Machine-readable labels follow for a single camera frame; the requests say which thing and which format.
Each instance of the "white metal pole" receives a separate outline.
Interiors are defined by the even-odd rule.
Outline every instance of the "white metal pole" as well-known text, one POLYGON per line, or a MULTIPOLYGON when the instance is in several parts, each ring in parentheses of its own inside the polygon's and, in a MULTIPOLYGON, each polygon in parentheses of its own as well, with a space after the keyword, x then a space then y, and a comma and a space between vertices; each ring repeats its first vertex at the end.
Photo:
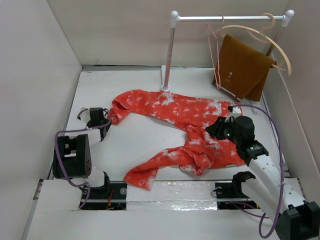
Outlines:
POLYGON ((163 85, 161 86, 161 90, 166 92, 170 91, 169 76, 170 76, 170 68, 171 68, 172 49, 174 47, 175 30, 176 30, 176 25, 178 21, 179 21, 178 12, 172 11, 171 22, 170 22, 169 46, 168 46, 168 52, 166 55, 166 64, 165 64, 165 76, 164 76, 163 85))
MULTIPOLYGON (((278 31, 276 32, 276 34, 275 34, 275 36, 274 36, 274 38, 273 38, 273 41, 274 41, 275 43, 277 43, 277 42, 279 41, 282 33, 284 32, 285 28, 288 26, 291 18, 292 18, 294 15, 295 15, 295 11, 293 11, 293 10, 288 10, 288 11, 286 11, 286 13, 285 13, 285 15, 284 15, 284 18, 283 18, 283 20, 282 20, 282 22, 281 22, 281 24, 280 24, 280 27, 279 27, 278 31)), ((275 48, 275 45, 270 44, 269 49, 268 49, 268 51, 266 52, 265 55, 270 56, 271 53, 272 53, 272 51, 274 50, 274 48, 275 48)))
MULTIPOLYGON (((277 42, 284 30, 284 28, 288 25, 291 18, 295 12, 293 10, 288 10, 285 15, 282 16, 274 16, 275 21, 282 21, 279 30, 277 31, 274 41, 277 42)), ((165 74, 164 79, 162 80, 162 91, 170 91, 169 86, 169 76, 170 76, 170 68, 171 68, 171 59, 172 59, 172 51, 174 47, 174 39, 175 39, 175 30, 177 22, 266 22, 271 21, 269 16, 179 16, 177 11, 171 12, 171 21, 170 21, 170 35, 169 35, 169 46, 168 52, 166 56, 166 64, 165 64, 165 74)), ((269 56, 274 48, 274 45, 270 45, 266 55, 269 56)))

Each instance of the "cable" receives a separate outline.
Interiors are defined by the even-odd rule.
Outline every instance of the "cable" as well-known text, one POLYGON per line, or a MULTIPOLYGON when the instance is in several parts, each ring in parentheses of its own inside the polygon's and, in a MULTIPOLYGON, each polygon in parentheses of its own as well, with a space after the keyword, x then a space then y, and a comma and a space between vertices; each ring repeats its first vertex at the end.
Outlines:
POLYGON ((111 204, 110 204, 110 201, 111 201, 111 199, 112 199, 112 196, 113 196, 114 192, 115 192, 115 190, 113 189, 113 190, 111 191, 110 197, 108 198, 108 203, 107 203, 107 205, 106 205, 106 209, 105 209, 105 210, 108 210, 109 206, 111 205, 111 204))
POLYGON ((79 187, 79 189, 81 190, 81 192, 84 194, 84 195, 87 195, 88 194, 88 188, 84 188, 86 186, 83 186, 83 187, 79 187))
POLYGON ((256 208, 254 208, 253 206, 251 206, 250 204, 247 204, 247 203, 245 203, 245 202, 241 202, 241 201, 228 201, 228 202, 226 202, 226 204, 232 204, 235 208, 237 208, 237 209, 245 212, 246 214, 249 214, 249 215, 254 216, 254 217, 257 217, 257 218, 262 218, 262 216, 260 216, 260 215, 254 214, 254 213, 252 213, 252 212, 248 212, 248 211, 242 209, 241 207, 237 206, 237 204, 240 204, 240 205, 244 205, 244 206, 246 206, 246 207, 248 207, 248 208, 250 208, 250 209, 256 209, 256 208))
POLYGON ((80 187, 83 187, 83 186, 87 186, 87 195, 86 195, 86 198, 84 200, 84 202, 79 206, 79 208, 81 209, 88 201, 89 199, 89 195, 90 195, 90 184, 88 182, 84 182, 84 183, 81 183, 81 184, 74 184, 70 177, 68 176, 67 174, 67 171, 64 167, 64 164, 62 162, 62 159, 61 159, 61 156, 60 156, 60 152, 59 152, 59 148, 58 148, 58 136, 59 134, 65 134, 65 133, 78 133, 78 132, 86 132, 86 131, 90 131, 91 129, 100 129, 100 128, 104 128, 106 126, 108 126, 111 122, 111 116, 109 115, 109 113, 107 113, 107 115, 109 116, 109 121, 106 123, 106 124, 103 124, 103 125, 100 125, 100 126, 93 126, 91 128, 83 128, 83 129, 77 129, 77 130, 61 130, 61 131, 58 131, 55 136, 54 136, 54 150, 55 150, 55 153, 56 153, 56 157, 58 159, 58 162, 59 162, 59 165, 60 165, 60 168, 61 168, 61 171, 63 173, 63 176, 64 178, 68 181, 68 183, 75 187, 75 188, 80 188, 80 187))
POLYGON ((213 190, 213 191, 211 192, 211 196, 214 197, 214 198, 217 198, 217 196, 213 195, 213 193, 216 192, 216 191, 217 191, 217 190, 215 189, 215 190, 213 190))
POLYGON ((53 166, 54 166, 54 163, 52 162, 48 176, 46 177, 47 180, 49 180, 49 178, 50 178, 50 174, 51 174, 51 170, 52 170, 53 166))
POLYGON ((281 205, 282 205, 282 200, 283 200, 283 195, 284 195, 284 185, 282 184, 285 180, 285 174, 284 174, 284 160, 282 158, 282 147, 281 147, 281 141, 280 141, 280 135, 279 135, 279 131, 277 128, 276 123, 274 122, 273 118, 262 108, 258 107, 258 106, 254 106, 254 105, 250 105, 250 104, 237 104, 237 105, 233 105, 231 107, 251 107, 254 109, 258 109, 259 111, 263 112, 268 118, 269 120, 272 122, 274 129, 275 129, 275 133, 278 137, 278 149, 279 149, 279 157, 280 157, 280 194, 279 194, 279 201, 278 201, 278 205, 275 211, 275 217, 274 217, 274 221, 272 224, 272 227, 270 229, 270 231, 267 233, 267 235, 263 235, 262 234, 262 223, 264 221, 264 219, 266 218, 266 213, 264 213, 261 217, 261 220, 259 222, 259 235, 261 238, 263 239, 267 239, 271 236, 271 234, 274 232, 274 230, 276 229, 276 225, 278 222, 278 218, 279 218, 279 214, 280 214, 280 210, 281 210, 281 205))
POLYGON ((102 111, 104 112, 104 118, 106 118, 106 116, 109 114, 109 110, 104 108, 102 111))

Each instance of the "brown towel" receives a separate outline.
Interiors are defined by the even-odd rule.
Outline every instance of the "brown towel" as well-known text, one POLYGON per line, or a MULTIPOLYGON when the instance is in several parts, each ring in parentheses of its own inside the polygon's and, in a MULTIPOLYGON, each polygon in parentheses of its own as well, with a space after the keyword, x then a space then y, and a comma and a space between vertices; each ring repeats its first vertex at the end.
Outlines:
POLYGON ((269 69, 276 61, 230 35, 219 53, 221 89, 235 100, 260 101, 269 69))

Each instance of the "white table surface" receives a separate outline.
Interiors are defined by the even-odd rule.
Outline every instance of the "white table surface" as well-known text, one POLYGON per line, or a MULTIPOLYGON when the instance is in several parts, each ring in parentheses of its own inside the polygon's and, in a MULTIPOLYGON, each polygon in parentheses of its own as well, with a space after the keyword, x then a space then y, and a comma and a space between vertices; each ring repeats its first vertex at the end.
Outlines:
MULTIPOLYGON (((214 88, 211 84, 213 70, 210 68, 173 68, 169 85, 172 93, 224 100, 232 98, 214 88)), ((123 70, 82 72, 72 104, 67 130, 79 129, 85 123, 77 119, 84 108, 110 108, 112 100, 130 90, 159 91, 161 86, 159 70, 123 70)), ((263 101, 259 107, 265 108, 263 101)), ((252 118, 256 139, 269 151, 275 163, 279 162, 277 143, 271 124, 261 112, 253 113, 250 107, 243 108, 243 114, 252 118)), ((90 148, 92 164, 105 171, 112 181, 121 181, 133 167, 142 164, 166 148, 183 146, 186 133, 159 119, 131 113, 120 124, 111 126, 104 141, 90 148)), ((227 180, 246 166, 206 170, 202 176, 195 176, 178 169, 178 166, 163 167, 156 180, 227 180)))
MULTIPOLYGON (((288 182, 301 193, 296 179, 288 182)), ((156 181, 151 191, 128 186, 127 210, 92 211, 78 209, 81 191, 67 181, 45 180, 27 240, 260 239, 260 219, 240 210, 217 210, 212 188, 213 181, 156 181)), ((270 227, 266 219, 263 233, 270 227)), ((273 233, 268 239, 279 238, 273 233)))
MULTIPOLYGON (((212 87, 212 75, 212 69, 207 68, 174 68, 170 75, 171 91, 232 101, 212 87)), ((76 118, 82 107, 109 108, 111 101, 123 92, 158 91, 160 86, 160 70, 82 72, 67 129, 84 127, 76 118)), ((250 108, 243 108, 243 113, 253 119, 256 139, 277 163, 277 143, 268 119, 260 112, 252 113, 250 108)), ((131 113, 119 125, 110 128, 103 142, 91 147, 91 158, 93 165, 107 172, 112 181, 120 181, 131 168, 163 149, 182 146, 185 138, 185 132, 169 123, 131 113)), ((127 187, 127 210, 124 211, 79 210, 81 191, 65 180, 46 180, 27 240, 257 240, 260 239, 260 219, 239 210, 217 210, 217 200, 210 196, 214 181, 204 181, 228 180, 235 173, 247 170, 246 166, 229 167, 208 170, 197 177, 177 167, 164 167, 158 171, 158 181, 151 191, 127 187)), ((300 191, 296 179, 288 180, 300 191)), ((262 232, 266 233, 270 227, 271 221, 266 219, 262 232)), ((278 240, 278 237, 273 233, 269 240, 278 240)))

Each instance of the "red patterned cloth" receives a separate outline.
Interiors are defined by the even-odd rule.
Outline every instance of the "red patterned cloth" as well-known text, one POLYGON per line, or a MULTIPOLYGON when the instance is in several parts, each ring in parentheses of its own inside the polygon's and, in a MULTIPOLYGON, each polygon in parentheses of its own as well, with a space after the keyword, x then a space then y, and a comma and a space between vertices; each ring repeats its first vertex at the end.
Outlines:
POLYGON ((124 181, 150 190, 160 167, 179 165, 181 170, 200 176, 205 169, 243 165, 233 143, 217 141, 205 130, 218 116, 226 117, 229 113, 227 107, 231 104, 163 91, 132 90, 117 96, 110 109, 112 124, 119 124, 134 112, 167 121, 187 134, 184 146, 159 152, 149 161, 131 169, 124 181))

